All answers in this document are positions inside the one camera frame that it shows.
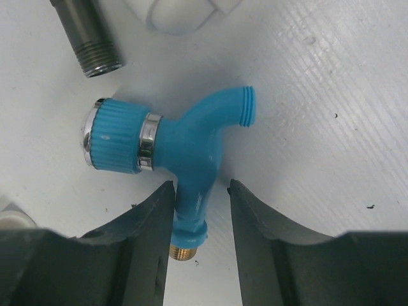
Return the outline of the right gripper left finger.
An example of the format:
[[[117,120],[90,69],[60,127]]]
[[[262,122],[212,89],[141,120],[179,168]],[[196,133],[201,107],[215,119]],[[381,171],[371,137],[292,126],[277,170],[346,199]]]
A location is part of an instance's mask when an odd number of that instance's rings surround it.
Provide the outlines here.
[[[80,238],[49,229],[1,232],[2,305],[162,305],[175,190]]]

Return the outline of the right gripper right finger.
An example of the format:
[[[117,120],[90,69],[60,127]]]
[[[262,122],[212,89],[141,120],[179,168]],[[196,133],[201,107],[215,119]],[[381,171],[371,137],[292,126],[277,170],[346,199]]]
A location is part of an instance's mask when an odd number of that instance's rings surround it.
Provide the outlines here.
[[[228,189],[244,305],[406,305],[407,233],[313,231]]]

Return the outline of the blue plastic faucet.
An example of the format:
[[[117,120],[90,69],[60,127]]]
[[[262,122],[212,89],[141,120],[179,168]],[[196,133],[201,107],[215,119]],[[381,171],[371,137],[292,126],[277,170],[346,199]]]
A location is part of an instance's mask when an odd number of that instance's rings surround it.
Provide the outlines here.
[[[207,239],[205,220],[222,162],[222,132],[256,120],[253,87],[215,92],[171,120],[150,108],[112,98],[97,100],[81,128],[86,163],[104,171],[137,174],[164,169],[176,176],[170,257],[192,259]]]

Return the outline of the white elbow fitting centre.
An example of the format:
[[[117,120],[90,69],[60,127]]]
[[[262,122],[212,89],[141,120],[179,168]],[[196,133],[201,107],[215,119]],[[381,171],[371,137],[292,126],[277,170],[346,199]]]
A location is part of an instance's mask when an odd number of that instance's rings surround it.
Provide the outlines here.
[[[36,228],[37,224],[22,208],[1,194],[1,230]]]

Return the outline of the white elbow fitting right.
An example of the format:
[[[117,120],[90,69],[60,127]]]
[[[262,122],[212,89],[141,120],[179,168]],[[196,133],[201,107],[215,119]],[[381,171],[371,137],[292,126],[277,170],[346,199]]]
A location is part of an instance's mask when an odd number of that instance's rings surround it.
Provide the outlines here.
[[[241,1],[174,0],[156,1],[149,14],[155,30],[170,35],[195,32],[217,12],[229,15]]]

